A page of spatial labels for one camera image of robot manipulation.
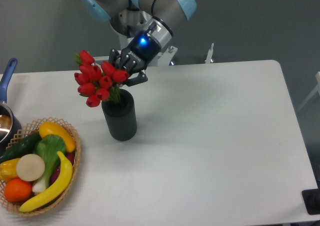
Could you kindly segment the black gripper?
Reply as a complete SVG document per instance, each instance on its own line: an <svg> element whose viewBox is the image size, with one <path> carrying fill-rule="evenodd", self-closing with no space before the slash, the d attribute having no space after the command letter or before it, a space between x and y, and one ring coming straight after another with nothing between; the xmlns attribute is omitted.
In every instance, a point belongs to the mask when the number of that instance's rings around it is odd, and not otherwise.
<svg viewBox="0 0 320 226"><path fill-rule="evenodd" d="M161 47L155 39L147 34L146 31L140 31L121 51L111 49L108 62L116 70L124 70L129 74L138 73L134 78L128 78L122 84L132 87L148 81L145 69L148 64L160 52Z"/></svg>

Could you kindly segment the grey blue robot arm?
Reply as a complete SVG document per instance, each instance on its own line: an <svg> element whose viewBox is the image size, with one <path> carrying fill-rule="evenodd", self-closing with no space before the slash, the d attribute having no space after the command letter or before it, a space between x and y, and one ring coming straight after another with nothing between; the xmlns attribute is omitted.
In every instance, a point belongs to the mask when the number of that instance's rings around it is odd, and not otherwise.
<svg viewBox="0 0 320 226"><path fill-rule="evenodd" d="M126 71L129 87L148 80L145 70L197 9L195 0L81 0L88 13L109 23L121 51L112 49L109 62Z"/></svg>

